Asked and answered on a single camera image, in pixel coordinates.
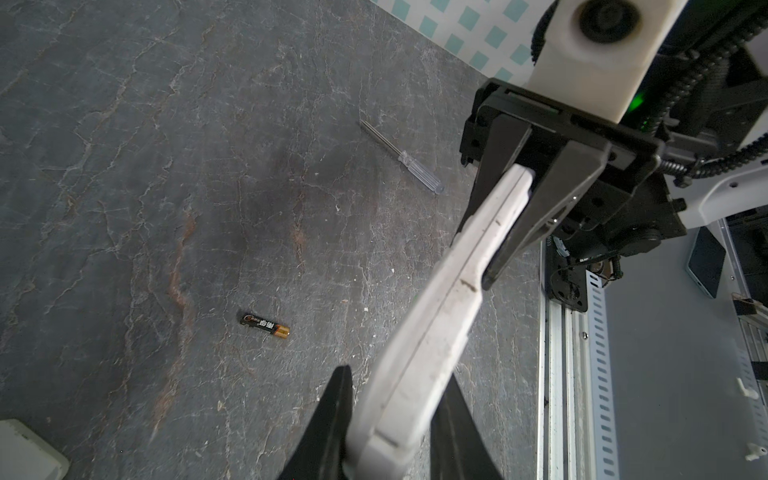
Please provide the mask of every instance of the metal frame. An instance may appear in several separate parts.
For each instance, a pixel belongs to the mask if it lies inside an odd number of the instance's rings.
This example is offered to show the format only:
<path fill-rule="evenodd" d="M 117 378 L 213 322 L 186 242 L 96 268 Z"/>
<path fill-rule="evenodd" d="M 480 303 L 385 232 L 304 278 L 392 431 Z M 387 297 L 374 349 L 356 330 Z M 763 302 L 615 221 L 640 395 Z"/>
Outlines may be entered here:
<path fill-rule="evenodd" d="M 537 480 L 619 478 L 605 298 L 599 277 L 586 276 L 586 313 L 541 286 Z"/>

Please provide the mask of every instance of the gray marble surface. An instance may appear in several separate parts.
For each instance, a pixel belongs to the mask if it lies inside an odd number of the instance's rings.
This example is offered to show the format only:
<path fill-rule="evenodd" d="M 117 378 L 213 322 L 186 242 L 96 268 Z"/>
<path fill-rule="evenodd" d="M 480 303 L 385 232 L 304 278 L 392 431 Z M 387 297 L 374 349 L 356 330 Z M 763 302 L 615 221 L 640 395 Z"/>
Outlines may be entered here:
<path fill-rule="evenodd" d="M 275 478 L 449 245 L 484 78 L 364 0 L 2 0 L 0 65 L 0 418 L 68 478 Z M 537 283 L 531 250 L 458 366 L 509 478 L 535 471 Z"/>

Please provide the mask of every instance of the perforated metal strip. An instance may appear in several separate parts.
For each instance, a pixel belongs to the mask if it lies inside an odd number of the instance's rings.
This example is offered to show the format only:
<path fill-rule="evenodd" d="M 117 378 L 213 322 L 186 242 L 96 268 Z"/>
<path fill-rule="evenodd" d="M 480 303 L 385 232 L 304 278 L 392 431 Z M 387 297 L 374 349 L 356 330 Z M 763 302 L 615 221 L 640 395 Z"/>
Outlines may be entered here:
<path fill-rule="evenodd" d="M 602 281 L 587 272 L 589 290 L 589 344 L 591 365 L 592 413 L 596 478 L 619 478 L 616 422 L 614 420 L 614 387 L 611 381 L 611 353 L 608 346 L 608 323 Z"/>

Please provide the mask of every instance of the smartphone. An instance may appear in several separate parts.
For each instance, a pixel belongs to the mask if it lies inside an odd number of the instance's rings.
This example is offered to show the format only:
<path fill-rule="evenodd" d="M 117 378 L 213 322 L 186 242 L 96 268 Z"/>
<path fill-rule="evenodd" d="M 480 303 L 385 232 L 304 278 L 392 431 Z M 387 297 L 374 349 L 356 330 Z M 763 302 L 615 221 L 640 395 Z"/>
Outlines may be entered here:
<path fill-rule="evenodd" d="M 717 296 L 725 253 L 725 248 L 720 245 L 710 229 L 701 227 L 696 234 L 694 248 L 690 251 L 685 270 L 701 291 L 710 298 Z"/>

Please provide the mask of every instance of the white plastic block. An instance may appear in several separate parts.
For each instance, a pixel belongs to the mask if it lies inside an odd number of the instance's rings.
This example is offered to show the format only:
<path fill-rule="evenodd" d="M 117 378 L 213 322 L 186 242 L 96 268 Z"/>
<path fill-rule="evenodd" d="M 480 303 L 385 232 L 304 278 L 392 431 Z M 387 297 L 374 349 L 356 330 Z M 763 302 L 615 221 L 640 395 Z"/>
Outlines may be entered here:
<path fill-rule="evenodd" d="M 61 480 L 69 461 L 18 420 L 0 422 L 0 478 Z"/>

